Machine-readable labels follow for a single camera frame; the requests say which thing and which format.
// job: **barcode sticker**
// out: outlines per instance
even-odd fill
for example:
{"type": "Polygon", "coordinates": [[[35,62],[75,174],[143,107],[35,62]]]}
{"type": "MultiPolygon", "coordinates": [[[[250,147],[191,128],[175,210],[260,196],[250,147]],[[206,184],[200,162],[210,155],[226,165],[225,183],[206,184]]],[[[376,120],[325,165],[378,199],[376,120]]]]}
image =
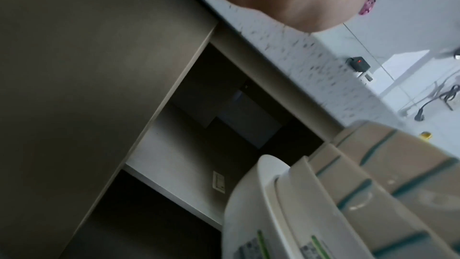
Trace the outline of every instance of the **barcode sticker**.
{"type": "Polygon", "coordinates": [[[212,176],[212,188],[225,193],[225,178],[222,174],[219,174],[216,171],[214,171],[212,176]]]}

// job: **pink figurine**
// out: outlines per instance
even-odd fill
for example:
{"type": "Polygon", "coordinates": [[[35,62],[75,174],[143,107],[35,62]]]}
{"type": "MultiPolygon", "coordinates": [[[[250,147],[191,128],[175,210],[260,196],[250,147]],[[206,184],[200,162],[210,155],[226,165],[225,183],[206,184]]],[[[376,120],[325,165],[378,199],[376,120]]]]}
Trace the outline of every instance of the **pink figurine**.
{"type": "Polygon", "coordinates": [[[361,8],[361,10],[359,11],[359,15],[368,14],[374,7],[376,1],[377,0],[366,0],[366,3],[364,3],[363,8],[361,8]]]}

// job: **speckled countertop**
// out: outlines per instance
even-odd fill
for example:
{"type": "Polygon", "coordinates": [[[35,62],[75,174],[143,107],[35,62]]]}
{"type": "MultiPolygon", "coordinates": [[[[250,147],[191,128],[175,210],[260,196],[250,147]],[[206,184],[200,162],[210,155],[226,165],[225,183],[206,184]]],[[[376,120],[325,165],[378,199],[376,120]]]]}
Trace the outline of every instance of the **speckled countertop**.
{"type": "Polygon", "coordinates": [[[312,35],[226,0],[204,1],[344,126],[367,119],[404,127],[404,123],[312,35]]]}

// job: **black cable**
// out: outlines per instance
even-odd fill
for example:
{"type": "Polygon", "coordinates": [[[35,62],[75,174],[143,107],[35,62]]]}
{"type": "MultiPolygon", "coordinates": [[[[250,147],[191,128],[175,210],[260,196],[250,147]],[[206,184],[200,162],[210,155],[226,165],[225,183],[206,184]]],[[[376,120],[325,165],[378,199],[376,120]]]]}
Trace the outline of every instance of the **black cable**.
{"type": "Polygon", "coordinates": [[[457,96],[458,92],[460,92],[460,85],[456,84],[456,85],[452,86],[452,88],[449,91],[441,93],[438,97],[433,98],[432,100],[428,101],[427,103],[422,105],[422,107],[418,110],[417,114],[414,117],[414,120],[416,120],[416,121],[424,120],[425,116],[423,115],[423,108],[427,104],[429,104],[430,102],[433,102],[433,101],[438,100],[438,99],[442,99],[446,103],[446,105],[449,107],[450,110],[454,110],[453,108],[450,107],[448,101],[453,100],[457,96]]]}

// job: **cabinet door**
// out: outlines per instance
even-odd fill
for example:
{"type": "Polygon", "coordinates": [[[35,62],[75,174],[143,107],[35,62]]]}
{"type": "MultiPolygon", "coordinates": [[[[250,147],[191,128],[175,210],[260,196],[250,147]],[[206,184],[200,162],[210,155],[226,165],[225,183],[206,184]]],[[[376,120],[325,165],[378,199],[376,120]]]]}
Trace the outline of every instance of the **cabinet door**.
{"type": "Polygon", "coordinates": [[[0,250],[57,258],[217,20],[195,0],[0,3],[0,250]]]}

